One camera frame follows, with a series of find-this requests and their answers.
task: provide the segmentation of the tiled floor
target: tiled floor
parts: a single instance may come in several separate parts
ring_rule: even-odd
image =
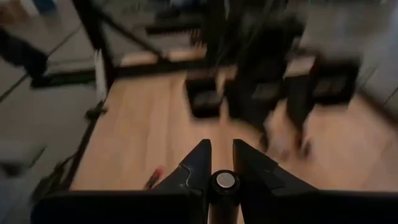
[[[153,21],[153,15],[146,10],[133,13],[139,1],[96,2],[98,5],[106,2],[106,13],[125,28],[134,29],[142,37],[144,33],[139,28]],[[58,3],[57,12],[33,18],[17,26],[9,26],[7,29],[29,40],[44,52],[52,53],[50,70],[92,67],[93,50],[85,31],[80,27],[80,20],[71,2],[59,0]],[[317,4],[308,7],[305,4],[293,4],[291,9],[299,10],[307,18],[308,27],[303,45],[319,47],[329,54],[362,55],[364,65],[359,83],[371,79],[378,81],[380,76],[388,76],[390,81],[387,83],[373,82],[365,87],[381,100],[391,95],[398,85],[398,78],[393,72],[398,68],[395,60],[386,60],[397,57],[395,49],[398,48],[398,12],[395,1],[380,6]],[[107,27],[105,31],[115,58],[127,52],[140,50]],[[150,41],[163,49],[188,45],[186,35],[152,38]],[[0,70],[0,94],[24,74],[22,70],[6,62],[0,62]],[[369,71],[373,70],[375,72],[369,77]],[[48,144],[43,156],[26,175],[12,180],[0,178],[0,224],[29,222],[29,194],[59,160],[75,152],[86,128],[84,113],[93,105],[95,92],[89,86],[32,91],[28,80],[0,104],[0,139],[35,139]],[[398,95],[394,95],[386,106],[398,109]],[[395,149],[396,145],[392,144],[391,150],[386,151],[386,156],[398,156]],[[378,166],[396,170],[396,166],[392,164]]]

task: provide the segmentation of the red object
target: red object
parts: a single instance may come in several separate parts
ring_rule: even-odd
[[[156,184],[156,182],[162,177],[163,167],[158,167],[153,172],[153,174],[149,177],[149,180],[146,182],[144,189],[151,189]]]

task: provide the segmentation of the black metal frame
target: black metal frame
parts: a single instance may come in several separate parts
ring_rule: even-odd
[[[137,35],[129,32],[125,28],[115,23],[112,18],[98,9],[91,0],[72,0],[73,5],[81,19],[81,23],[86,30],[92,47],[102,52],[104,69],[108,89],[111,88],[115,79],[119,77],[135,77],[142,75],[154,75],[160,72],[172,72],[188,68],[203,68],[206,66],[205,59],[171,62],[165,54],[152,46],[150,43],[142,40]],[[109,25],[112,29],[118,31],[121,35],[128,38],[135,44],[140,45],[143,49],[150,51],[157,56],[157,63],[150,65],[133,65],[126,67],[115,66],[113,63],[111,52],[108,47],[105,34],[103,32],[103,23]],[[185,29],[184,26],[176,26],[176,29]],[[57,72],[48,74],[46,77],[38,80],[32,80],[32,88],[46,88],[62,85],[84,84],[95,81],[94,68],[83,70],[72,70],[67,72]]]

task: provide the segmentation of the gray floor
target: gray floor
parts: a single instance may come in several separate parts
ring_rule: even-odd
[[[97,0],[103,4],[106,0]],[[45,52],[51,52],[50,70],[92,67],[93,50],[80,20],[69,0],[58,1],[57,12],[7,27],[15,35],[29,40]],[[104,10],[128,29],[138,29],[151,22],[146,11],[134,13],[138,2],[107,1]],[[391,95],[398,78],[395,59],[398,36],[398,12],[395,1],[382,5],[369,4],[293,4],[308,19],[302,45],[318,47],[328,54],[358,54],[364,59],[359,84],[380,98]],[[115,60],[139,48],[105,27]],[[187,36],[153,38],[163,49],[188,45]],[[0,94],[15,83],[24,72],[0,61]],[[369,80],[388,76],[390,82]],[[398,109],[398,95],[387,106]],[[83,119],[87,109],[95,105],[95,92],[89,86],[71,86],[34,90],[24,81],[0,104],[0,139],[40,140],[48,144],[36,165],[17,179],[0,176],[0,223],[29,223],[29,195],[39,180],[61,159],[73,154],[85,131]]]

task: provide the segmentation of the wooden tabletop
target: wooden tabletop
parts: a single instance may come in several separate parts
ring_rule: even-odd
[[[232,69],[222,71],[223,77]],[[158,166],[170,174],[202,140],[210,139],[213,171],[233,169],[232,140],[259,148],[259,133],[231,121],[227,105],[221,118],[192,118],[183,87],[187,71],[114,83],[71,190],[138,190]],[[308,120],[313,149],[307,159],[290,149],[282,102],[268,119],[270,156],[297,177],[320,189],[398,190],[395,129],[355,96],[347,109],[315,108]]]

